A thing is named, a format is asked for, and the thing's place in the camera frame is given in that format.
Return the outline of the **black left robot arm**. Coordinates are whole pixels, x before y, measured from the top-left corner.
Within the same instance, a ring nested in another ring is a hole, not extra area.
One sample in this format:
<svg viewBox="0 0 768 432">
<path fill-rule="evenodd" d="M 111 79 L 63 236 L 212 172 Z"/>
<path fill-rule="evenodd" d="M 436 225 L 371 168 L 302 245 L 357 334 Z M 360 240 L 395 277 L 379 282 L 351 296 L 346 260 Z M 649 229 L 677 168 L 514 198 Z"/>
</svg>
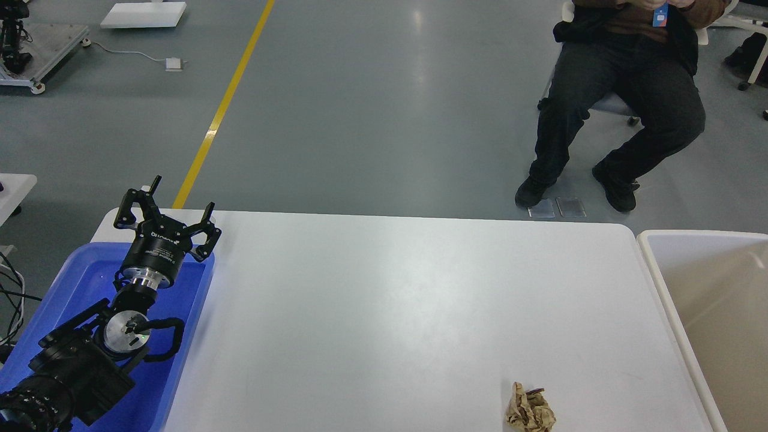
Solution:
<svg viewBox="0 0 768 432">
<path fill-rule="evenodd" d="M 73 420 L 91 425 L 134 388 L 130 377 L 143 362 L 164 362 L 183 345 L 180 317 L 149 317 L 157 293 L 175 284 L 184 257 L 204 262 L 221 230 L 209 203 L 188 225 L 162 214 L 154 200 L 161 182 L 129 189 L 113 222 L 135 238 L 113 277 L 112 300 L 101 299 L 51 330 L 31 358 L 31 374 L 2 393 L 3 431 L 70 431 Z"/>
</svg>

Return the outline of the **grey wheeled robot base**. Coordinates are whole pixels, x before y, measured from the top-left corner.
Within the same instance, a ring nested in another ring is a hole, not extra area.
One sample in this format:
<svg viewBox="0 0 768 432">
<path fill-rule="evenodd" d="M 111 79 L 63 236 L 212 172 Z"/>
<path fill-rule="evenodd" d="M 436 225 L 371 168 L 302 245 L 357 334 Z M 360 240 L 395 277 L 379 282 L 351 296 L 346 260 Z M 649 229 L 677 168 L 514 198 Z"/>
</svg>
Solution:
<svg viewBox="0 0 768 432">
<path fill-rule="evenodd" d="M 31 23 L 28 3 L 2 1 L 2 86 L 26 87 L 33 95 L 46 90 L 42 79 L 75 47 L 91 44 L 85 25 Z"/>
</svg>

